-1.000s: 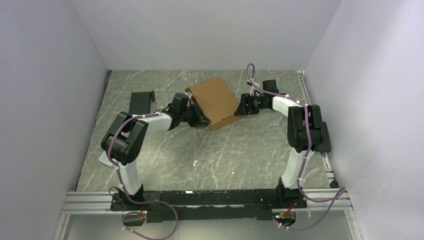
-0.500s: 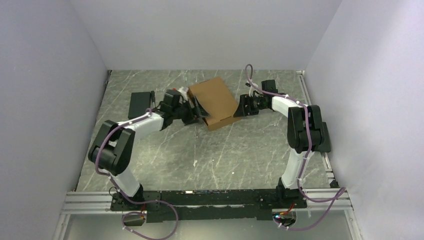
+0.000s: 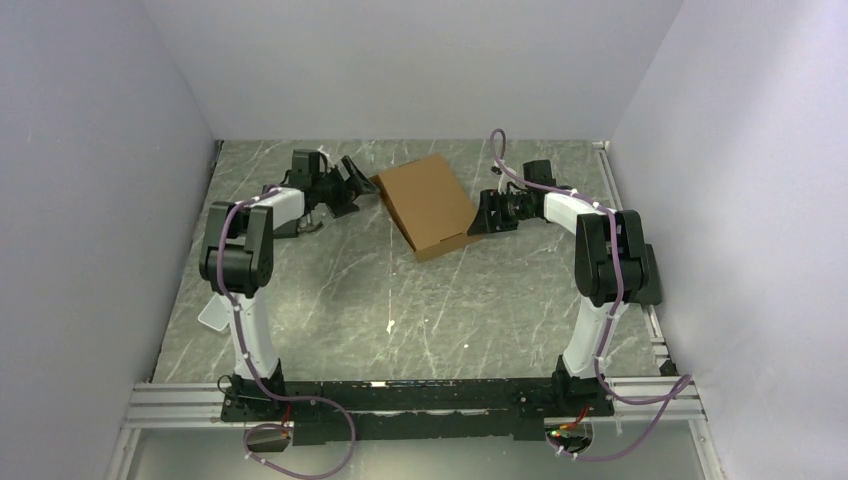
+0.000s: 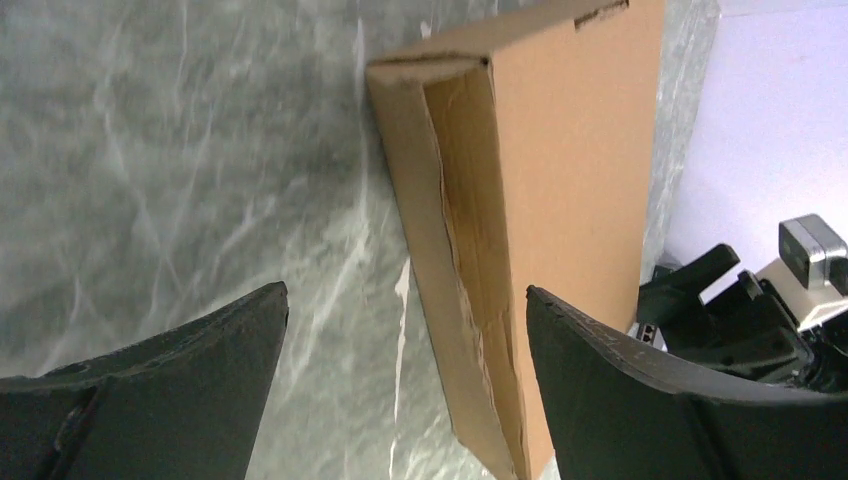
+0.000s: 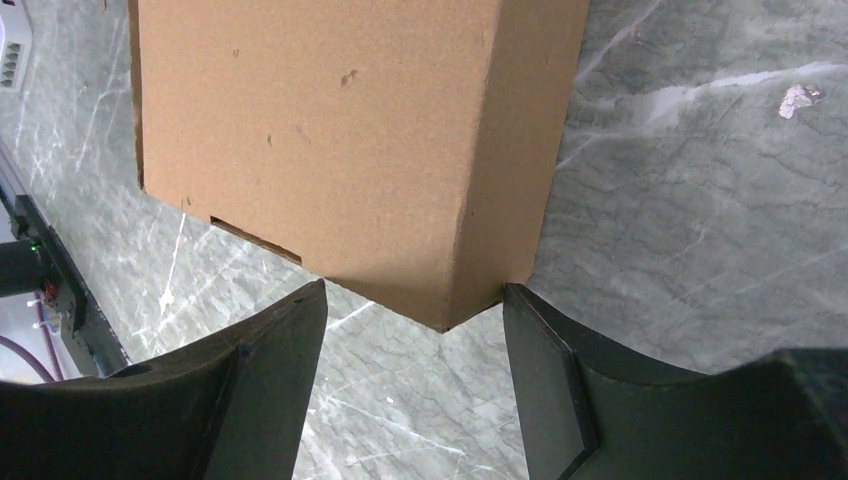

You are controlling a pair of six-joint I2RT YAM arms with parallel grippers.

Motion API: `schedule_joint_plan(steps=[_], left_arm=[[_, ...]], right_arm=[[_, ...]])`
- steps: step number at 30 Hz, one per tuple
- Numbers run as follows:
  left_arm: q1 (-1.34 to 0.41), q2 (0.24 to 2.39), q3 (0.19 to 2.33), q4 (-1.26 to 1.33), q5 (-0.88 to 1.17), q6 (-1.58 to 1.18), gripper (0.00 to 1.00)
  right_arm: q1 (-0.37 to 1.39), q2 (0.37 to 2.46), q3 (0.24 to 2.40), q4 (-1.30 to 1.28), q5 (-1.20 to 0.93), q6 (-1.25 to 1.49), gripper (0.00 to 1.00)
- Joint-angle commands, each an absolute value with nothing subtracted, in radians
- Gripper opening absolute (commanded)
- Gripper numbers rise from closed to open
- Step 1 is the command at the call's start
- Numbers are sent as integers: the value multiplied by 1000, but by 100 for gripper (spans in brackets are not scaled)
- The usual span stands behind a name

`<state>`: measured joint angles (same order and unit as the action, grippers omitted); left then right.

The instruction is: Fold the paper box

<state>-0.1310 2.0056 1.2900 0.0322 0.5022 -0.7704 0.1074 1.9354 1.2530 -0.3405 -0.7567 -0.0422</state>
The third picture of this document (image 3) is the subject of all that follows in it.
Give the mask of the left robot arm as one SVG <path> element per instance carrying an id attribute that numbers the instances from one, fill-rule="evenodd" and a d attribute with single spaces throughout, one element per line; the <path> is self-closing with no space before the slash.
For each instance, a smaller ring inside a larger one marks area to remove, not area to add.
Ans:
<path id="1" fill-rule="evenodd" d="M 281 181 L 242 201 L 211 204 L 198 268 L 213 296 L 198 320 L 215 331 L 229 330 L 232 394 L 248 398 L 261 419 L 279 417 L 288 402 L 264 292 L 273 275 L 275 240 L 311 229 L 320 205 L 339 218 L 358 211 L 359 197 L 379 191 L 350 157 L 333 163 L 322 149 L 296 149 Z"/>

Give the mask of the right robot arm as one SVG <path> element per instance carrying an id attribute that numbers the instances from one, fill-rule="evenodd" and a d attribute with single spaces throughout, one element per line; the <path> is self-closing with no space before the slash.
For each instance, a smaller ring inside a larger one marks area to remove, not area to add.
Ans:
<path id="1" fill-rule="evenodd" d="M 524 167 L 529 179 L 519 177 L 501 158 L 494 160 L 498 187 L 480 192 L 467 234 L 510 232 L 524 220 L 541 219 L 574 236 L 578 320 L 562 354 L 568 377 L 550 391 L 555 409 L 574 415 L 590 399 L 582 380 L 595 381 L 610 397 L 620 397 L 606 380 L 608 343 L 621 314 L 651 280 L 649 251 L 637 212 L 616 210 L 574 188 L 558 186 L 547 160 L 527 162 Z"/>

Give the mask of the brown cardboard box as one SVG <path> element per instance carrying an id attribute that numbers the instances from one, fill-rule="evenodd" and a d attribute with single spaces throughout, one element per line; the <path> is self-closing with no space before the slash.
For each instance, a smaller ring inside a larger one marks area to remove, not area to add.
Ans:
<path id="1" fill-rule="evenodd" d="M 423 263 L 482 238 L 471 236 L 477 207 L 447 160 L 429 155 L 371 177 L 392 220 Z"/>

